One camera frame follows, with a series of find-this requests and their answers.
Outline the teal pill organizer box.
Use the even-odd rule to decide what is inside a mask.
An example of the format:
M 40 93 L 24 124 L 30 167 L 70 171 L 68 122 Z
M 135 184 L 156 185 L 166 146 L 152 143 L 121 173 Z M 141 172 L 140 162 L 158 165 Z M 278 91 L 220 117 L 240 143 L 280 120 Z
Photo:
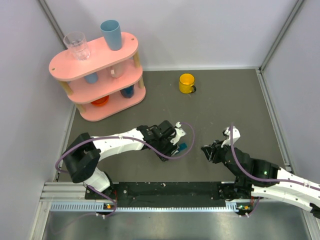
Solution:
M 178 153 L 180 153 L 180 152 L 184 151 L 187 148 L 188 148 L 187 144 L 185 142 L 183 142 L 183 143 L 180 143 L 180 144 L 177 145 L 176 151 Z

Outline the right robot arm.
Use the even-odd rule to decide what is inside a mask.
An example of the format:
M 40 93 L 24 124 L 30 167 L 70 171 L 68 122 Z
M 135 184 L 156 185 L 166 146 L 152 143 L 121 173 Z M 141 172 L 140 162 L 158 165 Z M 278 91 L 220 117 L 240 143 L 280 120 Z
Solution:
M 320 218 L 320 185 L 263 159 L 252 158 L 238 148 L 214 141 L 201 147 L 207 160 L 222 163 L 234 176 L 233 192 L 246 196 L 267 198 L 299 207 Z

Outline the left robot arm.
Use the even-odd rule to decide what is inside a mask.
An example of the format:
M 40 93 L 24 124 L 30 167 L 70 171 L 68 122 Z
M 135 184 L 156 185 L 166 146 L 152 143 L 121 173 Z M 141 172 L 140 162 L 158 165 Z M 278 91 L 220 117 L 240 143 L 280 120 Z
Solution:
M 178 142 L 186 135 L 181 126 L 180 122 L 173 126 L 165 120 L 159 125 L 140 125 L 107 139 L 82 133 L 62 160 L 73 183 L 85 183 L 106 199 L 113 194 L 114 187 L 108 174 L 98 169 L 99 161 L 124 152 L 155 149 L 164 162 L 179 152 Z

